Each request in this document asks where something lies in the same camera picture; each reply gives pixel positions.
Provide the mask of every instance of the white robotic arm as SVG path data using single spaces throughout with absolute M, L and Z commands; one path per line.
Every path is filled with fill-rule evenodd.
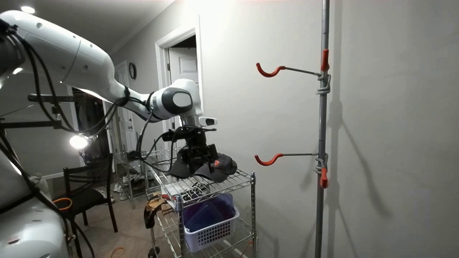
M 23 11 L 4 11 L 0 21 L 0 53 L 6 60 L 0 64 L 0 83 L 7 71 L 24 64 L 26 51 L 17 34 L 41 56 L 51 77 L 62 84 L 122 103 L 150 122 L 179 114 L 185 124 L 202 124 L 199 89 L 192 80 L 176 80 L 152 94 L 142 94 L 116 81 L 110 56 L 86 38 Z

